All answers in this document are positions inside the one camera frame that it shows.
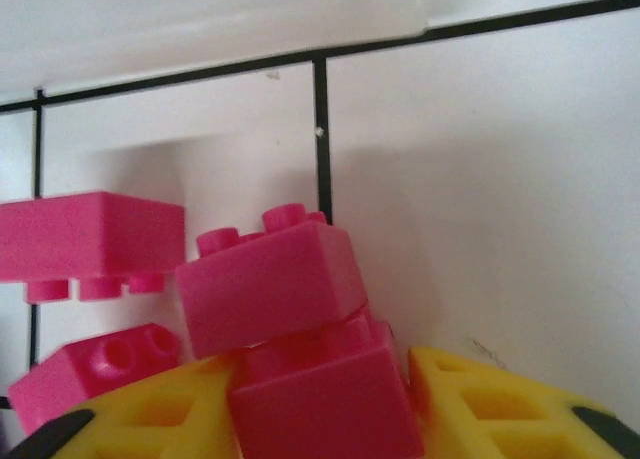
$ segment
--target pink toy brick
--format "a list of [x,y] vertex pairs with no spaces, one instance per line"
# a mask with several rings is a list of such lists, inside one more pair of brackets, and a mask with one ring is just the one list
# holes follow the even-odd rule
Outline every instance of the pink toy brick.
[[179,365],[178,336],[157,324],[67,344],[9,387],[27,434],[87,399]]
[[228,401],[245,459],[423,457],[391,331],[367,308],[243,362]]
[[109,192],[0,205],[0,282],[27,282],[27,302],[161,292],[185,261],[184,208]]
[[218,229],[176,270],[197,358],[344,320],[367,302],[349,236],[301,204],[267,211],[266,233]]

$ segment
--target plastic toy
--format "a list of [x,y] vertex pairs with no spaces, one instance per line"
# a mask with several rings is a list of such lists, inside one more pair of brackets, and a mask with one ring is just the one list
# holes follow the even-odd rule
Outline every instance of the plastic toy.
[[156,324],[61,347],[9,387],[27,434],[68,409],[179,364],[178,337]]
[[245,459],[422,457],[391,331],[366,308],[243,354],[228,397]]
[[426,459],[640,457],[640,436],[581,396],[430,348],[409,370]]
[[266,233],[198,238],[176,271],[197,358],[344,320],[367,302],[349,236],[301,204],[263,215]]
[[26,282],[27,302],[161,292],[184,263],[184,208],[109,192],[0,205],[0,281]]
[[233,361],[187,364],[80,404],[95,418],[55,459],[236,459],[226,403]]

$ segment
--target stacked toy bricks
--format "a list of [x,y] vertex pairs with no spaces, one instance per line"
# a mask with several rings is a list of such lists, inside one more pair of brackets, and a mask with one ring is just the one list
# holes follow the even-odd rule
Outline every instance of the stacked toy bricks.
[[218,229],[184,262],[184,210],[108,193],[0,206],[0,280],[30,302],[157,292],[175,271],[195,361],[156,324],[67,344],[9,388],[31,434],[6,459],[638,459],[580,396],[373,319],[346,232],[299,204]]

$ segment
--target black line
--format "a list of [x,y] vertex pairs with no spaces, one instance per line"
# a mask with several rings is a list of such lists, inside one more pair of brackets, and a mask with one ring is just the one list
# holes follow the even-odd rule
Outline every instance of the black line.
[[[416,37],[376,41],[365,44],[331,47],[325,49],[297,51],[288,54],[252,59],[249,61],[225,64],[205,69],[168,74],[164,76],[140,79],[110,86],[85,89],[75,92],[48,96],[44,105],[60,105],[70,102],[86,101],[117,94],[127,94],[159,87],[184,84],[188,82],[213,79],[215,77],[241,74],[275,67],[300,64],[316,59],[341,57],[364,52],[381,51],[385,49],[424,44],[428,42],[454,39],[464,36],[474,36],[489,32],[506,31],[509,29],[546,24],[550,22],[566,21],[580,17],[594,16],[609,12],[624,11],[640,7],[640,0],[592,0],[567,4],[562,6],[538,9],[501,17],[494,17],[478,21],[464,22],[444,27],[426,30]],[[0,114],[27,110],[34,107],[34,101],[22,101],[10,104],[0,104]]]
[[313,90],[316,111],[318,209],[324,212],[327,222],[333,224],[331,150],[329,144],[329,86],[327,84],[327,60],[324,58],[313,61]]
[[[36,91],[36,107],[33,118],[33,198],[42,197],[42,146],[44,141],[44,108],[45,99],[42,89]],[[38,326],[39,308],[32,304],[29,311],[29,368],[38,360]]]

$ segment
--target pink building block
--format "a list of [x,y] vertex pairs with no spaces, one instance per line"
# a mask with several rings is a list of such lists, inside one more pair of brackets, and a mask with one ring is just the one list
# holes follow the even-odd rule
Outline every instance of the pink building block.
[[386,323],[343,324],[244,352],[227,396],[245,459],[424,455]]
[[185,261],[184,208],[109,192],[0,205],[0,282],[27,282],[27,302],[161,292]]
[[179,365],[178,336],[157,324],[67,344],[9,387],[27,434],[92,397]]
[[263,215],[266,233],[198,237],[176,270],[197,358],[340,322],[367,302],[349,236],[301,204]]

